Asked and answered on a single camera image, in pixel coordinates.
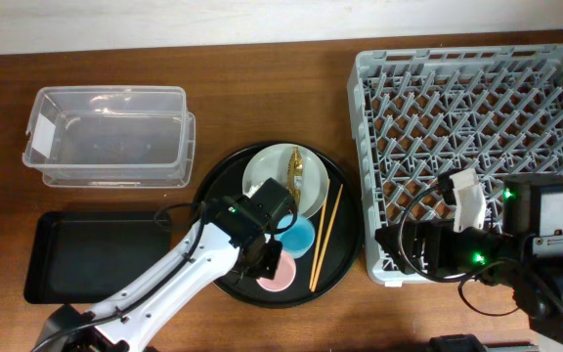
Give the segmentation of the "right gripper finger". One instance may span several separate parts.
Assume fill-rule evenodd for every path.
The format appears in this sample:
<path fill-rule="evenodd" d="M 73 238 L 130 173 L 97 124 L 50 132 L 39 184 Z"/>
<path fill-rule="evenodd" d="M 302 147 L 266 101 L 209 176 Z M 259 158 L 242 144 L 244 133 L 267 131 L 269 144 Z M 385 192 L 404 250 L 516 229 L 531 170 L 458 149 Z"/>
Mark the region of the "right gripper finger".
<path fill-rule="evenodd" d="M 398 224 L 381 227 L 375 230 L 374 238 L 377 242 L 397 242 L 399 228 Z"/>
<path fill-rule="evenodd" d="M 395 239 L 377 239 L 380 249 L 385 253 L 383 269 L 401 274 L 407 274 L 408 266 L 400 255 L 398 243 Z"/>

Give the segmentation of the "pink plastic cup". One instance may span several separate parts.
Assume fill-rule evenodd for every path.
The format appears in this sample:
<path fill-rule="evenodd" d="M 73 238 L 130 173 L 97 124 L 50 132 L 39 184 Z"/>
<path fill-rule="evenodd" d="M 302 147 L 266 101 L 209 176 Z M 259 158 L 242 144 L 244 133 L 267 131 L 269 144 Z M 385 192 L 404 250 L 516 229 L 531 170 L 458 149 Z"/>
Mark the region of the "pink plastic cup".
<path fill-rule="evenodd" d="M 256 283 L 269 292 L 286 290 L 293 283 L 296 276 L 296 264 L 292 256 L 285 250 L 281 252 L 278 269 L 272 279 L 260 278 Z"/>

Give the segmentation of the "blue plastic cup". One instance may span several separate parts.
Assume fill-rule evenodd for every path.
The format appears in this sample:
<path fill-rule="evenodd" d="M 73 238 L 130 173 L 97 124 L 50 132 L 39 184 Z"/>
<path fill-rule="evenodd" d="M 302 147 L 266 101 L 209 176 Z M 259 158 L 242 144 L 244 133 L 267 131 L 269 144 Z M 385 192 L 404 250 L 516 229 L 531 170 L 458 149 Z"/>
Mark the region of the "blue plastic cup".
<path fill-rule="evenodd" d="M 313 223 L 303 216 L 298 216 L 293 225 L 285 232 L 275 235 L 282 243 L 282 249 L 293 259 L 302 257 L 312 247 L 315 240 Z"/>

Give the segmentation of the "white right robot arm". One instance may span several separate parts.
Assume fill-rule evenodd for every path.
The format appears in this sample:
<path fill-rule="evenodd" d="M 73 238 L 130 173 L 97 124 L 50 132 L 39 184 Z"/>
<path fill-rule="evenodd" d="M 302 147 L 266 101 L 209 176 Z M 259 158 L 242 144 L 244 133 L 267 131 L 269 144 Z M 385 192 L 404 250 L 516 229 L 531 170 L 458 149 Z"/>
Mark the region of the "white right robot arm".
<path fill-rule="evenodd" d="M 435 192 L 454 207 L 453 219 L 411 221 L 406 208 L 398 224 L 374 235 L 398 269 L 459 288 L 507 286 L 531 330 L 563 345 L 563 177 L 505 178 L 501 232 L 484 223 L 487 203 L 474 170 L 440 175 L 412 203 Z"/>

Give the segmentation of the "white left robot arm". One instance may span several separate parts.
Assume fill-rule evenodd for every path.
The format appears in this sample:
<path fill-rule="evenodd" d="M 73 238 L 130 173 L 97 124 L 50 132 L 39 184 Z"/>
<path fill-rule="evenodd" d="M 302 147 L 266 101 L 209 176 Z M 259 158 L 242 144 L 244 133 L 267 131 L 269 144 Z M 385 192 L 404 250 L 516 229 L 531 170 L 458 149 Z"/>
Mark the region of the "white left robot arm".
<path fill-rule="evenodd" d="M 143 351 L 197 293 L 236 271 L 271 279 L 282 243 L 275 236 L 290 196 L 221 197 L 195 205 L 197 217 L 178 245 L 131 284 L 84 313 L 64 305 L 44 325 L 37 351 Z"/>

